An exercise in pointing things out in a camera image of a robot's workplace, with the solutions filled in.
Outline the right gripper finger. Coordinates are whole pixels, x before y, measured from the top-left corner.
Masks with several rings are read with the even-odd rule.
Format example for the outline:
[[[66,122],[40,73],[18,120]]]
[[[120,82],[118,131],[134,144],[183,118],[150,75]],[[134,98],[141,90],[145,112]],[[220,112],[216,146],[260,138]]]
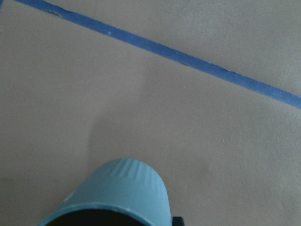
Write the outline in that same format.
[[[172,219],[172,226],[184,226],[184,220],[182,217],[175,216]]]

